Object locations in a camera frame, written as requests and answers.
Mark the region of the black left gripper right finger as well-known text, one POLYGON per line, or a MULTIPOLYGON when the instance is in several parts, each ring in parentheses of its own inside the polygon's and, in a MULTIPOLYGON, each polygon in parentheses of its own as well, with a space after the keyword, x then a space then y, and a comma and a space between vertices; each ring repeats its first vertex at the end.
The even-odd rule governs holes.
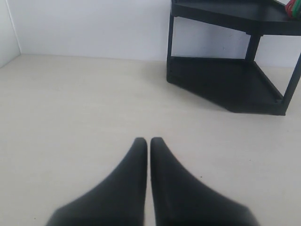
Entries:
POLYGON ((158 226, 256 226, 244 205, 219 194, 189 173, 163 138, 150 141, 150 175, 158 226))

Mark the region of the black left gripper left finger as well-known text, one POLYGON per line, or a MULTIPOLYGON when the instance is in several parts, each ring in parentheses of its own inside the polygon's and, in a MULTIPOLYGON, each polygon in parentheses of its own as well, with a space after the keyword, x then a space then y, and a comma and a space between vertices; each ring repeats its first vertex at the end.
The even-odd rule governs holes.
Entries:
POLYGON ((137 137, 114 171, 91 191, 57 209, 49 226, 142 226, 147 142, 137 137))

